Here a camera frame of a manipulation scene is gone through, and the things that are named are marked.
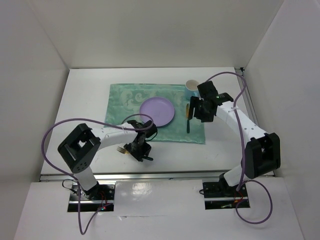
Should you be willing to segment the gold knife green handle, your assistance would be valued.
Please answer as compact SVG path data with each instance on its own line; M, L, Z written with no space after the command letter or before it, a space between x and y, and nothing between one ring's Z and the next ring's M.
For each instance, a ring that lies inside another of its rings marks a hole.
M186 115L186 132L190 133L190 119L189 119L189 103L186 104L185 115Z

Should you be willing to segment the light blue mug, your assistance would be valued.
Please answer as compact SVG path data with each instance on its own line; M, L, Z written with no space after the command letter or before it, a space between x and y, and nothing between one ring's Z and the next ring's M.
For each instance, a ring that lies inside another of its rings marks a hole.
M194 79L190 79L185 83L184 95L189 101L191 97L199 97L198 85L200 83Z

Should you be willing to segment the gold fork green handle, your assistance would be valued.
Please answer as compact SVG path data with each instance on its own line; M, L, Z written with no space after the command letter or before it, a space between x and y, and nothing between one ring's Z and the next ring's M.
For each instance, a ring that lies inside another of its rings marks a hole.
M129 152L127 149L122 147L117 147L116 149L118 152L125 154L125 155L131 155L134 157L138 162L143 162L144 160L153 161L154 159L152 157L146 156L146 155L137 155L134 156L131 152Z

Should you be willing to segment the purple plate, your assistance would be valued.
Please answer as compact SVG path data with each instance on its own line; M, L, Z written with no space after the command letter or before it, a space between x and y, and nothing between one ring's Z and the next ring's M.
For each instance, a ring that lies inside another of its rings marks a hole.
M139 107L139 113L144 123L149 120L148 115L157 127L164 127L173 120L175 108L168 99L156 96L145 100Z

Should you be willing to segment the green satin placemat cloth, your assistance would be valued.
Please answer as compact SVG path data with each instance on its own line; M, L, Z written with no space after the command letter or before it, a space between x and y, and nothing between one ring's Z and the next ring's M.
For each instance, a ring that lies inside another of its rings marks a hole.
M197 119L190 121L187 133L185 86L182 84L119 83L111 84L105 122L119 125L128 116L137 114L141 104L152 97L169 100L174 108L173 119L165 126L156 124L154 142L205 144L205 125Z

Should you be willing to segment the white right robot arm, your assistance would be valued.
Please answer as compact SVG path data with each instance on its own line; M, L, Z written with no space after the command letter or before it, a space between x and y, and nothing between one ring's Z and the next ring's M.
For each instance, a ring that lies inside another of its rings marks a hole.
M219 176L216 191L230 196L239 183L280 168L280 138L276 133L267 133L257 126L237 107L228 93L218 93L211 81L199 84L197 90L199 96L190 98L188 118L210 123L217 117L241 140L241 162Z

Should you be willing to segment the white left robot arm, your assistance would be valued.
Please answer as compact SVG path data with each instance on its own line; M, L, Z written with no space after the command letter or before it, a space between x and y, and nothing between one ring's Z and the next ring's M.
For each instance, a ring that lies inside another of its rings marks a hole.
M150 120L146 123L129 120L115 128L90 128L81 123L62 141L57 150L80 183L81 194L92 200L103 191L90 167L96 153L109 146L124 144L124 151L138 162L152 161L153 158L149 157L152 147L147 139L157 133L156 125Z

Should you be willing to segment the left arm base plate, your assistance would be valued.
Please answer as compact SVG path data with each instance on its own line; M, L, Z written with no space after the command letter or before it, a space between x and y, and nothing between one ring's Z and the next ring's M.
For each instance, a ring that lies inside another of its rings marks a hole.
M114 199L115 199L115 184L101 184L101 190L98 190L94 196L87 195L81 190L80 197L80 211L81 212L95 212L98 208L102 208L101 212L113 212L114 211ZM66 187L70 190L69 201L67 211L69 213L75 213L78 211L78 186L73 184L71 187Z

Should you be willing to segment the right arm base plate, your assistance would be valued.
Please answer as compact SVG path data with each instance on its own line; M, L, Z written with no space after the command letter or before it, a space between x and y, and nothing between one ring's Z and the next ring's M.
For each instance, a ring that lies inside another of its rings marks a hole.
M242 186L239 191L236 191L235 186L221 190L218 182L203 182L198 192L204 197L206 210L235 209L238 203L239 208L250 208L246 186Z

